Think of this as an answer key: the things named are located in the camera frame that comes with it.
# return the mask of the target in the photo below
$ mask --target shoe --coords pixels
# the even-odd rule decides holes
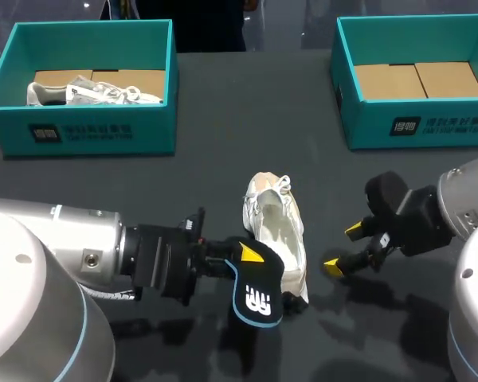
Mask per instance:
[[[118,88],[105,82],[93,82],[78,76],[67,86],[43,86],[31,83],[26,90],[28,106],[163,103],[152,94],[129,86]]]
[[[304,226],[290,190],[287,175],[258,173],[249,183],[242,217],[245,229],[283,260],[281,292],[285,309],[300,312],[308,306]]]

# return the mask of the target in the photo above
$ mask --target open box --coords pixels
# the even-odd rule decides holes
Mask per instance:
[[[339,18],[331,77],[351,149],[478,146],[478,14]]]
[[[77,75],[163,102],[25,106],[30,82]],[[5,156],[173,154],[177,92],[169,20],[17,23],[0,60],[0,146]]]

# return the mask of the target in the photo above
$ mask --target new balance logo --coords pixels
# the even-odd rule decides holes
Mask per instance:
[[[264,316],[271,315],[271,304],[269,295],[260,293],[258,290],[246,286],[246,306],[252,312],[258,312]]]

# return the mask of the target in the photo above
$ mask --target dark gray table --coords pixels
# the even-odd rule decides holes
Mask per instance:
[[[173,158],[4,162],[0,197],[120,211],[127,224],[177,224],[203,205],[205,236],[242,234],[241,204],[257,171],[288,174],[305,224],[311,306],[254,342],[226,331],[231,282],[202,280],[189,308],[147,294],[101,304],[111,322],[151,328],[117,337],[115,381],[450,380],[446,322],[460,250],[406,259],[351,286],[320,272],[343,229],[368,213],[363,186],[385,170],[413,187],[478,150],[368,151],[345,146],[328,78],[329,53],[179,56],[178,148]]]

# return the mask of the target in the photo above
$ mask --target dark clothing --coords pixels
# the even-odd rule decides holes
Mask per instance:
[[[243,52],[244,0],[136,0],[142,19],[174,21],[179,53]]]

